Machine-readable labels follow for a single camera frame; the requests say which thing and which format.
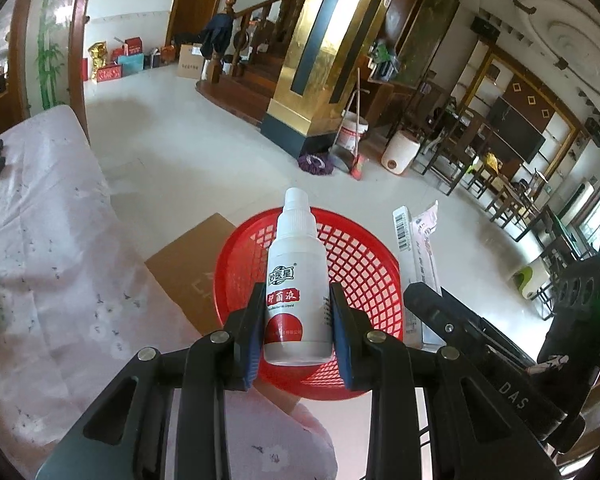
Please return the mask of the long white paper package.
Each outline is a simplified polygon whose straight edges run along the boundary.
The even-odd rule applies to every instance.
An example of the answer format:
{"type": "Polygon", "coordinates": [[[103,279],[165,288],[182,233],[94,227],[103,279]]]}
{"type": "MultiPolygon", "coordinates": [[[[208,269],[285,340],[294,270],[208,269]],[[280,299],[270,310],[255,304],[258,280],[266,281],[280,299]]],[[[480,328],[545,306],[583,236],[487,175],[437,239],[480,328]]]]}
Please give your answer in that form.
{"type": "MultiPolygon", "coordinates": [[[[398,252],[401,292],[414,283],[424,283],[441,296],[434,251],[430,237],[438,225],[438,202],[433,202],[426,210],[413,216],[407,206],[392,212],[394,232],[398,252]]],[[[412,311],[403,301],[403,341],[407,347],[435,352],[444,341],[412,311]]]]}

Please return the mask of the red plastic mesh basket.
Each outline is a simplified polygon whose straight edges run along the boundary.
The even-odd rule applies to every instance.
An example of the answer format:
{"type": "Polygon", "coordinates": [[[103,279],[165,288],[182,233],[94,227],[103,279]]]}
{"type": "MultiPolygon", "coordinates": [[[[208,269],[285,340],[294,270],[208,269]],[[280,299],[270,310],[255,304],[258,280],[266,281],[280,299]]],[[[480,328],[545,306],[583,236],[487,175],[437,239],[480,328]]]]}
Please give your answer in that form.
{"type": "MultiPolygon", "coordinates": [[[[253,286],[265,280],[268,248],[276,234],[280,208],[242,222],[225,242],[213,278],[213,299],[220,322],[244,308],[253,286]]],[[[403,302],[396,257],[378,238],[336,212],[314,207],[318,238],[326,247],[328,275],[342,286],[348,305],[364,311],[373,328],[401,340],[403,302]]],[[[276,388],[317,401],[355,398],[340,378],[336,360],[320,366],[284,367],[262,361],[259,377],[276,388]]]]}

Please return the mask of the white spray bottle red label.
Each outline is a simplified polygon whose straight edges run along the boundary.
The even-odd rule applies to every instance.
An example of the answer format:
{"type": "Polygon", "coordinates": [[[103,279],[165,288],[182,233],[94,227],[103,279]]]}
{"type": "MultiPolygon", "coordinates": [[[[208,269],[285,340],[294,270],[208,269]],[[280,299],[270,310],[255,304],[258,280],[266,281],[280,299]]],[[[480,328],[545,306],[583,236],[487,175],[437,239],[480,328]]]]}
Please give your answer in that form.
{"type": "Polygon", "coordinates": [[[332,358],[326,247],[309,196],[288,188],[268,248],[263,354],[277,366],[314,366],[332,358]]]}

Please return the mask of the pink floral tablecloth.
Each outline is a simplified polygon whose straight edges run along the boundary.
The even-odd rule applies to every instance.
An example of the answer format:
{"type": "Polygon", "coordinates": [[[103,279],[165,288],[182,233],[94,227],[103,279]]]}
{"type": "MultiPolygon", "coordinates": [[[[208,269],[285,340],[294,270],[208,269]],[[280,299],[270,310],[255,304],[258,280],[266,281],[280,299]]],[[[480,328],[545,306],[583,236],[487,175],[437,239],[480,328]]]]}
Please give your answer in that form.
{"type": "Polygon", "coordinates": [[[199,334],[135,251],[70,107],[2,140],[0,450],[31,479],[140,349],[199,334]]]}

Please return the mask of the brown cardboard box under basket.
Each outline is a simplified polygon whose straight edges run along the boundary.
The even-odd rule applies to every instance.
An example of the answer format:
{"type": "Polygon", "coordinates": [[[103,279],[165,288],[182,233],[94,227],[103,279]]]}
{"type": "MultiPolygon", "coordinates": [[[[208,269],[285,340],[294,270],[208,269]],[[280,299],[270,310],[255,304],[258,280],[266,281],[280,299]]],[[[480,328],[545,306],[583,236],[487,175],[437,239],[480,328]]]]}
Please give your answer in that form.
{"type": "Polygon", "coordinates": [[[222,214],[212,214],[146,260],[158,284],[199,336],[219,330],[213,277],[225,242],[235,231],[222,214]]]}

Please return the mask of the black television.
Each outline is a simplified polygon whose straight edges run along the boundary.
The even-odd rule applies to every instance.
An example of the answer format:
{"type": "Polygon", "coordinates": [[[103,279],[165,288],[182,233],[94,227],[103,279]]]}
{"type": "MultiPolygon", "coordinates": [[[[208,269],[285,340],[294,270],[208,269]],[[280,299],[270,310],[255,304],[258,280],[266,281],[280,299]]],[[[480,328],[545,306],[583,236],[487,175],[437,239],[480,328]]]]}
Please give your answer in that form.
{"type": "Polygon", "coordinates": [[[501,96],[491,106],[486,119],[525,162],[532,162],[545,142],[542,133],[501,96]]]}

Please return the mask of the dark wooden chair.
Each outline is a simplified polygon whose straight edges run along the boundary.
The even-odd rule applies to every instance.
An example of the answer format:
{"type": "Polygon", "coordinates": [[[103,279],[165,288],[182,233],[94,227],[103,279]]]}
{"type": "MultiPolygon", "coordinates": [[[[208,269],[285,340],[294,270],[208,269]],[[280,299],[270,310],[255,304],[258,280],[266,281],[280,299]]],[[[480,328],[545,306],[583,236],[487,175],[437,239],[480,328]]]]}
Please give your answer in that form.
{"type": "Polygon", "coordinates": [[[448,187],[445,195],[450,196],[486,149],[488,136],[486,118],[473,108],[465,107],[450,132],[442,136],[424,172],[432,171],[448,187]]]}

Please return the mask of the white cylindrical stool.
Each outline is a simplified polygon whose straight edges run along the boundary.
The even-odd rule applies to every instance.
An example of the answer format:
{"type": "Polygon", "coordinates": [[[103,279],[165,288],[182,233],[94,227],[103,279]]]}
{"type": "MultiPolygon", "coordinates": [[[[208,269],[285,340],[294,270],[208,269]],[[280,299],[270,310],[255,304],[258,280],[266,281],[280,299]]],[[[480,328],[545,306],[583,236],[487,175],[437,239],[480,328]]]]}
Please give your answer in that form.
{"type": "Polygon", "coordinates": [[[382,153],[381,166],[392,174],[400,176],[415,159],[419,149],[420,142],[411,131],[399,130],[389,140],[382,153]]]}

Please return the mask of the grey dustpan and broom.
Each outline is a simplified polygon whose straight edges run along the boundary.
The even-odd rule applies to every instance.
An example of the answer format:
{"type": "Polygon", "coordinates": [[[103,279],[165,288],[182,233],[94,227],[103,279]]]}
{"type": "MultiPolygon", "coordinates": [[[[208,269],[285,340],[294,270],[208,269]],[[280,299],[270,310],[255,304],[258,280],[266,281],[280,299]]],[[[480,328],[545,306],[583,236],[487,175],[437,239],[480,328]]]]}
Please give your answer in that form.
{"type": "MultiPolygon", "coordinates": [[[[340,125],[345,112],[353,112],[358,114],[358,116],[363,117],[361,114],[361,96],[363,93],[364,90],[361,88],[361,71],[356,70],[355,89],[353,90],[349,98],[346,109],[341,114],[340,125]]],[[[334,144],[332,144],[332,147],[329,149],[328,158],[336,168],[340,169],[343,172],[346,172],[353,179],[359,181],[362,178],[362,168],[365,162],[364,156],[360,153],[360,143],[362,138],[358,141],[358,152],[356,154],[352,154],[348,150],[345,150],[344,148],[336,144],[338,131],[336,134],[334,144]]]]}

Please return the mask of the white plastic bucket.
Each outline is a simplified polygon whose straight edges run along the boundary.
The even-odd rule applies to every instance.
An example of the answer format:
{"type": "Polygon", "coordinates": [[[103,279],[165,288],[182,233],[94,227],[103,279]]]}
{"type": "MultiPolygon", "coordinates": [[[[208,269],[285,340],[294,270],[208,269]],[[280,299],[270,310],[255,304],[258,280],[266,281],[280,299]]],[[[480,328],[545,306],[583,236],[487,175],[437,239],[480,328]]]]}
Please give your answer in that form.
{"type": "Polygon", "coordinates": [[[342,118],[336,144],[352,154],[358,152],[358,141],[368,130],[368,122],[358,114],[345,112],[342,118]]]}

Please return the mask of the red gift boxes pile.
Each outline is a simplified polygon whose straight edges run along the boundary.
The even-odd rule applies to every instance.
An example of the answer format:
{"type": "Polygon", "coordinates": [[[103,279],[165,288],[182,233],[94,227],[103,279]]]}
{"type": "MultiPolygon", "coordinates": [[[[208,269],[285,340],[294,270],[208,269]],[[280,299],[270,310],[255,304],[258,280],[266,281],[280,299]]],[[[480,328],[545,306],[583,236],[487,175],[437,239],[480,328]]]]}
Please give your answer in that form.
{"type": "Polygon", "coordinates": [[[90,79],[106,82],[141,72],[145,65],[143,41],[140,37],[119,40],[111,50],[105,41],[95,42],[87,48],[91,60],[90,79]]]}

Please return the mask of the cardboard box by stairs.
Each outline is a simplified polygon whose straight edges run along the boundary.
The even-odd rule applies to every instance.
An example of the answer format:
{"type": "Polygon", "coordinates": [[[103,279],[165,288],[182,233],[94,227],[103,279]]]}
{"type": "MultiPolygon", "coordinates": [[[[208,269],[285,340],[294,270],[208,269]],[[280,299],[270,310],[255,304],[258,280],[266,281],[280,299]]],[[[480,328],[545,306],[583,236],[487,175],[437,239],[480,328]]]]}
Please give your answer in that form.
{"type": "Polygon", "coordinates": [[[182,44],[176,76],[198,80],[204,71],[205,62],[201,53],[201,44],[182,44]]]}

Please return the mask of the dark jacket on railing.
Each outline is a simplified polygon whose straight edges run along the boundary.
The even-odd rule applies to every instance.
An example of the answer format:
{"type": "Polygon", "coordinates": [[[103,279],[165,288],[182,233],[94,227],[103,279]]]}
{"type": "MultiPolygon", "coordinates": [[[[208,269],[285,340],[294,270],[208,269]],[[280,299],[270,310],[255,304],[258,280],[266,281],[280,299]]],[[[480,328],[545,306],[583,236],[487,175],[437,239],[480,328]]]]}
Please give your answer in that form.
{"type": "Polygon", "coordinates": [[[214,54],[223,56],[232,40],[233,26],[232,14],[215,14],[200,33],[201,55],[207,60],[210,60],[214,54]]]}

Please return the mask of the gold and black pillar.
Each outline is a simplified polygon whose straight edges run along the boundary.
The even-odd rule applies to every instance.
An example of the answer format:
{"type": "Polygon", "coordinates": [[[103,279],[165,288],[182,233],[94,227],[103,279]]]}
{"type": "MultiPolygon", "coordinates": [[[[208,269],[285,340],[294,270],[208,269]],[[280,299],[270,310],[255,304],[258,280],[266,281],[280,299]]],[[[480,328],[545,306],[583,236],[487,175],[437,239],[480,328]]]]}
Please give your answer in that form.
{"type": "Polygon", "coordinates": [[[306,0],[261,122],[292,158],[323,153],[378,38],[396,50],[424,0],[306,0]]]}

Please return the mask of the wooden staircase railing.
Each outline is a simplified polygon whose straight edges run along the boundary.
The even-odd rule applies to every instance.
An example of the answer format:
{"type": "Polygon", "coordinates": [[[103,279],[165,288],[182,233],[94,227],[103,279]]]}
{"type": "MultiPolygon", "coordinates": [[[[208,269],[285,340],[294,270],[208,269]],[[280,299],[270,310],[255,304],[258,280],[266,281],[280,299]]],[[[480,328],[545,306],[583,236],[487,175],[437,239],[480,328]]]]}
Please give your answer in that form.
{"type": "Polygon", "coordinates": [[[202,79],[219,84],[224,77],[272,96],[305,1],[264,0],[236,11],[237,0],[225,0],[230,43],[211,55],[202,79]]]}

